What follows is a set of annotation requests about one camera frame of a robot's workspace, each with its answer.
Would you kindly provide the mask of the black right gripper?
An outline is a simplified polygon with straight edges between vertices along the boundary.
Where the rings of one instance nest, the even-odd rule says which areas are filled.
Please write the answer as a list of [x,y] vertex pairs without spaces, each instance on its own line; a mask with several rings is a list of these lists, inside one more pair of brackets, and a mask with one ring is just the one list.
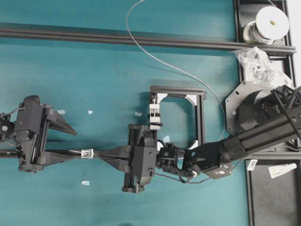
[[141,193],[154,177],[157,158],[157,131],[146,125],[128,126],[128,145],[98,151],[104,162],[124,172],[123,192]]

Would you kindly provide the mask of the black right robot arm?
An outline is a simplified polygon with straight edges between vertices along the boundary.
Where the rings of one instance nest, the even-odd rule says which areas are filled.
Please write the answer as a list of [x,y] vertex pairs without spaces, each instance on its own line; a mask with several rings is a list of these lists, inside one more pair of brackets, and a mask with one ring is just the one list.
[[182,149],[171,143],[158,148],[155,131],[144,125],[129,125],[127,145],[96,155],[124,172],[124,192],[139,193],[154,176],[193,184],[201,173],[219,179],[233,172],[233,162],[253,153],[301,136],[301,90],[286,85],[261,96],[249,94],[239,107],[245,117],[254,116],[250,129],[218,142]]

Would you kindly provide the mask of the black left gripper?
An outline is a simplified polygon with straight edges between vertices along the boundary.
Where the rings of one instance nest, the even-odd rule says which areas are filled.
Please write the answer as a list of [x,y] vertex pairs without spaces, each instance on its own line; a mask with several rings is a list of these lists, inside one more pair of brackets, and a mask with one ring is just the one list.
[[43,167],[81,158],[79,151],[45,151],[49,128],[77,135],[73,127],[57,111],[42,104],[37,95],[26,97],[20,103],[20,107],[14,128],[19,171],[37,173],[43,170]]

